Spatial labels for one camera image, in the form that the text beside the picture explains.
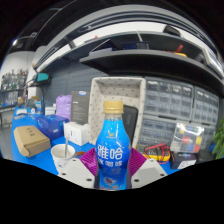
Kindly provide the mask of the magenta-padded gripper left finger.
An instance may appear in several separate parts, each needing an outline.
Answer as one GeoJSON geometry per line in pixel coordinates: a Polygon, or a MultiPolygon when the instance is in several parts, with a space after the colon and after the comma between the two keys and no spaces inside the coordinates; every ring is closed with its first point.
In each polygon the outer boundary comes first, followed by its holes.
{"type": "Polygon", "coordinates": [[[62,169],[59,177],[78,186],[93,189],[98,175],[98,162],[95,149],[92,148],[80,158],[72,158],[62,169]]]}

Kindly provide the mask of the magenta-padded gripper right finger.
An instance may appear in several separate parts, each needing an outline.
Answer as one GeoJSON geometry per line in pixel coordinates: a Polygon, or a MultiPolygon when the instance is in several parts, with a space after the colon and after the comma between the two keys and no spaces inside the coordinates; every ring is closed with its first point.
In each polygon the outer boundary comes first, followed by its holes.
{"type": "Polygon", "coordinates": [[[146,159],[135,149],[130,151],[128,174],[132,189],[146,186],[167,176],[167,173],[155,159],[146,159]]]}

